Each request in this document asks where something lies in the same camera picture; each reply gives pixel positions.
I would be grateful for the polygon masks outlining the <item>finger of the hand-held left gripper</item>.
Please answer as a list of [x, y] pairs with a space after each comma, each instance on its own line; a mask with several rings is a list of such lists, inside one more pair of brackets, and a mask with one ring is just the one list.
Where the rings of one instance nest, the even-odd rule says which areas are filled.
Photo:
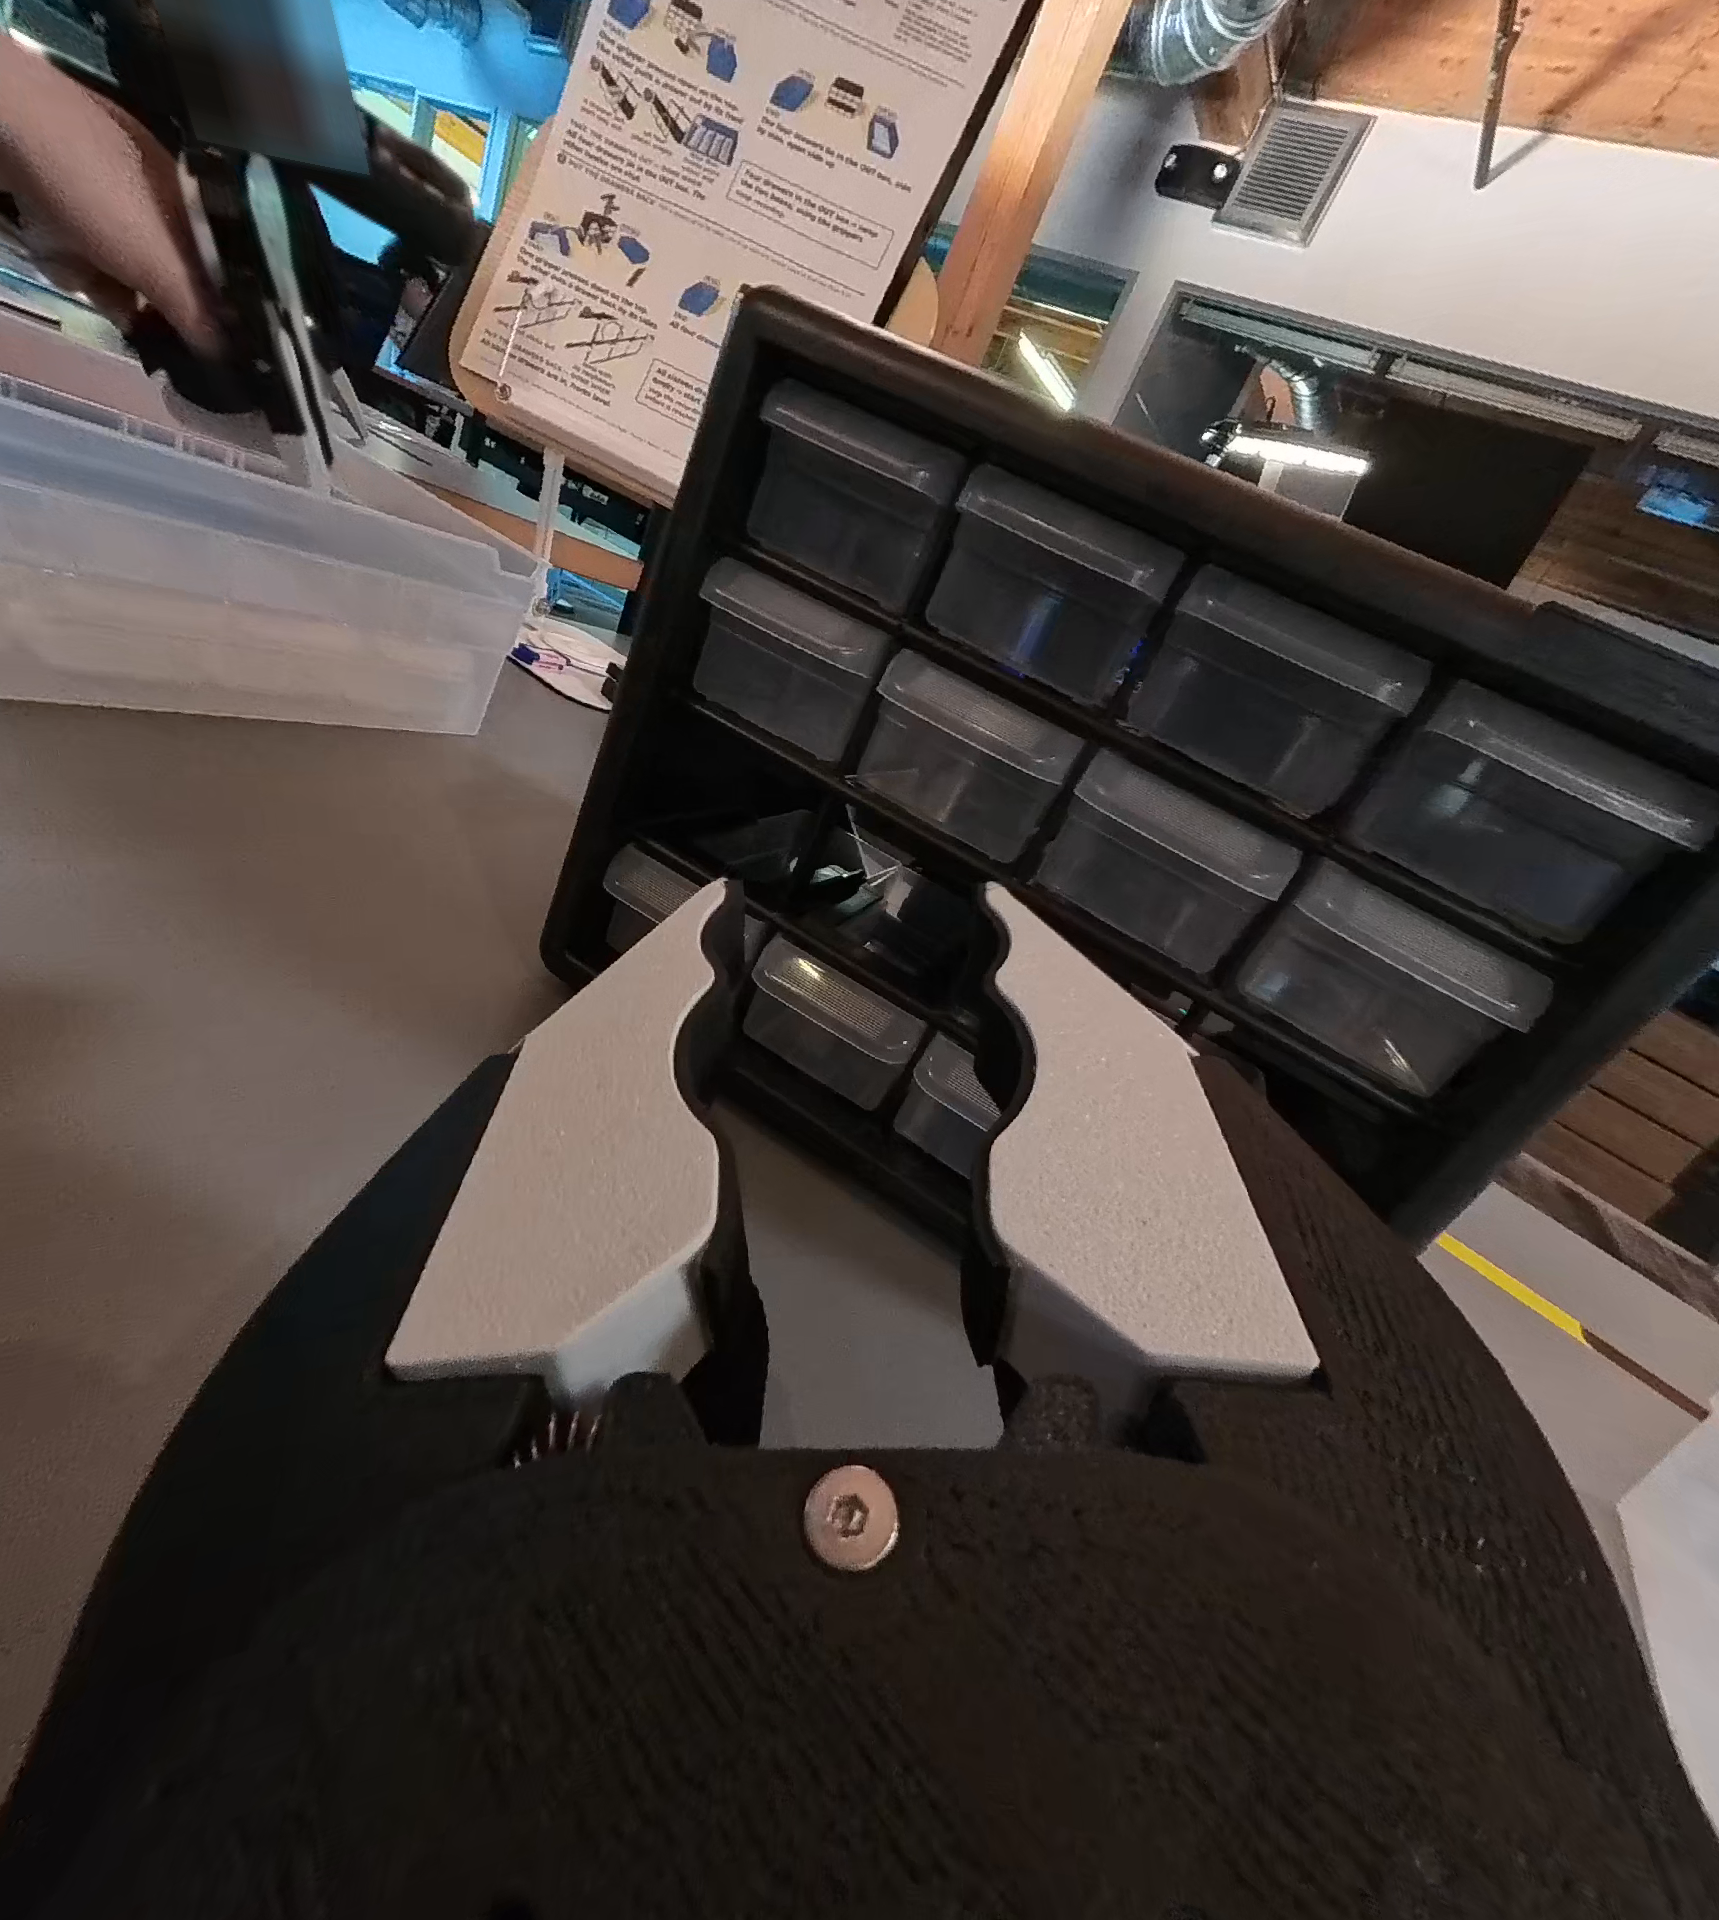
[[331, 488], [335, 442], [321, 400], [323, 376], [311, 349], [279, 181], [267, 156], [247, 158], [247, 220], [263, 267], [265, 306], [273, 366], [293, 419], [275, 429], [275, 442], [295, 482]]

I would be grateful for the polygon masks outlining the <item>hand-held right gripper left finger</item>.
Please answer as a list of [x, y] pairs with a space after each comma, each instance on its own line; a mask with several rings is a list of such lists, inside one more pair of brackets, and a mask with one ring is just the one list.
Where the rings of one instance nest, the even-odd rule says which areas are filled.
[[709, 1440], [761, 1440], [769, 1326], [713, 1119], [743, 936], [741, 887], [705, 882], [523, 1039], [391, 1332], [391, 1378], [535, 1381], [589, 1414], [665, 1376]]

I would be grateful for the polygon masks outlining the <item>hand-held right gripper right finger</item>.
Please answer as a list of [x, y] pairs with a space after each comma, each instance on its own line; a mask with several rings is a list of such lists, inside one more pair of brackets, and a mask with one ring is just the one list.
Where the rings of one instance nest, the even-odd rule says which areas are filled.
[[981, 889], [967, 1345], [1001, 1403], [1093, 1390], [1133, 1438], [1179, 1384], [1301, 1390], [1319, 1356], [1179, 1032], [1017, 894]]

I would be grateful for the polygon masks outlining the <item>large clear plastic bin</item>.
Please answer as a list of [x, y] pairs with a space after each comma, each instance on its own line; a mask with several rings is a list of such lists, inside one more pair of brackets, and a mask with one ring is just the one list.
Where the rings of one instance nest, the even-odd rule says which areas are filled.
[[0, 300], [0, 703], [477, 732], [535, 559], [341, 442], [261, 429]]

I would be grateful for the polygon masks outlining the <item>rows of clear cabinet drawers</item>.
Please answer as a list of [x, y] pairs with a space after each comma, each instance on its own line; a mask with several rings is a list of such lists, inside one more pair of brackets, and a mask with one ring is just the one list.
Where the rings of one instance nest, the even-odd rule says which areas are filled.
[[857, 1110], [967, 1127], [979, 887], [1041, 908], [1407, 1207], [1658, 944], [1719, 785], [1471, 677], [1441, 620], [1329, 599], [1007, 445], [801, 376], [633, 639], [595, 822], [621, 951], [749, 894], [751, 1043]]

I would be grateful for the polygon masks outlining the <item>black drawer cabinet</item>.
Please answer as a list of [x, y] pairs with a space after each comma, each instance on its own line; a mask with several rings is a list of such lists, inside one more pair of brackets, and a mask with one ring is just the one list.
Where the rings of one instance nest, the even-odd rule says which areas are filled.
[[[1664, 759], [1690, 778], [1719, 787], [1719, 670], [1564, 608], [1523, 604], [1499, 588], [1107, 426], [1047, 416], [1035, 403], [985, 374], [771, 290], [747, 294], [727, 327], [723, 364], [705, 403], [669, 526], [647, 569], [631, 649], [639, 633], [659, 630], [667, 601], [679, 597], [675, 578], [691, 562], [697, 537], [725, 524], [727, 488], [759, 455], [757, 426], [751, 423], [759, 398], [789, 376], [843, 396], [909, 435], [981, 437], [1009, 446], [1031, 472], [1065, 467], [1081, 476], [1095, 500], [1135, 523], [1147, 523], [1155, 518], [1155, 508], [1165, 508], [1217, 541], [1243, 544], [1267, 528], [1267, 517], [1275, 517], [1285, 544], [1285, 557], [1275, 565], [1279, 573], [1319, 588], [1335, 603], [1371, 601], [1385, 613], [1403, 607], [1413, 622], [1441, 620], [1469, 661], [1471, 677], [1523, 693], [1584, 728], [1612, 734], [1636, 755]], [[623, 951], [601, 943], [613, 922], [607, 912], [611, 900], [597, 877], [601, 831], [595, 814], [615, 792], [637, 724], [635, 710], [623, 703], [627, 672], [633, 672], [633, 688], [641, 690], [643, 670], [631, 670], [631, 653], [541, 934], [547, 971], [573, 988], [601, 975]], [[1423, 1243], [1447, 1226], [1602, 1063], [1666, 1013], [1719, 961], [1719, 852], [1690, 899], [1674, 894], [1672, 902], [1678, 917], [1670, 930], [1630, 961], [1594, 1010], [1576, 1022], [1576, 1051], [1560, 1060], [1545, 1060], [1513, 1101], [1435, 1166], [1433, 1182], [1409, 1192], [1407, 1207], [1397, 1213], [1377, 1213], [1277, 1112], [1279, 1119], [1381, 1223], [1407, 1240]], [[727, 1088], [915, 1219], [941, 1233], [963, 1226], [965, 1179], [933, 1146], [919, 1144], [919, 1128], [947, 1127], [949, 1114], [917, 1106], [915, 1078], [911, 1133], [897, 1127], [897, 1092], [885, 1092], [879, 1112], [857, 1110], [815, 1078], [789, 1076], [783, 1060], [767, 1057], [751, 1039], [735, 1045]]]

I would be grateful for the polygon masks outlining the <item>person's left hand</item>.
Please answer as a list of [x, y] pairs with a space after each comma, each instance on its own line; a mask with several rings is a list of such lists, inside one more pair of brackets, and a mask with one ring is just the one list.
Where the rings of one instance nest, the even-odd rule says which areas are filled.
[[45, 276], [121, 333], [153, 319], [229, 355], [173, 161], [125, 108], [0, 29], [0, 194]]

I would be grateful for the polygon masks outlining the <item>white flat pad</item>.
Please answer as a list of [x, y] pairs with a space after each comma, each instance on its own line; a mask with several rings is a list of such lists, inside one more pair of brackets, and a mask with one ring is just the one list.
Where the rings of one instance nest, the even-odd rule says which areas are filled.
[[573, 707], [609, 712], [627, 659], [613, 641], [567, 620], [531, 620], [509, 665]]

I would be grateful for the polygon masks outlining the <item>instruction sheet board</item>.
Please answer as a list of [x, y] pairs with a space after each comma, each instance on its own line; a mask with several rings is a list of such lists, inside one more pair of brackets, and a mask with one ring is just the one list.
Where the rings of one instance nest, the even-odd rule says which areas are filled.
[[451, 327], [461, 395], [669, 507], [739, 296], [881, 324], [1033, 15], [589, 5]]

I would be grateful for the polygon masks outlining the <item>wooden support post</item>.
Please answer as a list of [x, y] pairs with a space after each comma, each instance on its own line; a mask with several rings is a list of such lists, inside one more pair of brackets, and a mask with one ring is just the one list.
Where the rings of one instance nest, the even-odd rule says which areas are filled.
[[1111, 61], [1129, 3], [1041, 3], [943, 269], [929, 347], [977, 369]]

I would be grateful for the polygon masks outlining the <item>silver ventilation duct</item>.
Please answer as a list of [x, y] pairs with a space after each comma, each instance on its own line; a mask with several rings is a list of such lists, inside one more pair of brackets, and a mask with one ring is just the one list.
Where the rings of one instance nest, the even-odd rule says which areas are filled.
[[1267, 36], [1275, 11], [1273, 3], [1151, 3], [1137, 15], [1135, 75], [1159, 86], [1221, 75]]

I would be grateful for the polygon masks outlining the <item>white wall vent grille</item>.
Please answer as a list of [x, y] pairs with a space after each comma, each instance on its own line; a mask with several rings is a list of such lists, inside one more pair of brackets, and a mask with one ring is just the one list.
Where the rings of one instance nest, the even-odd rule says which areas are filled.
[[1239, 156], [1237, 179], [1211, 225], [1267, 244], [1309, 248], [1375, 125], [1369, 111], [1273, 104]]

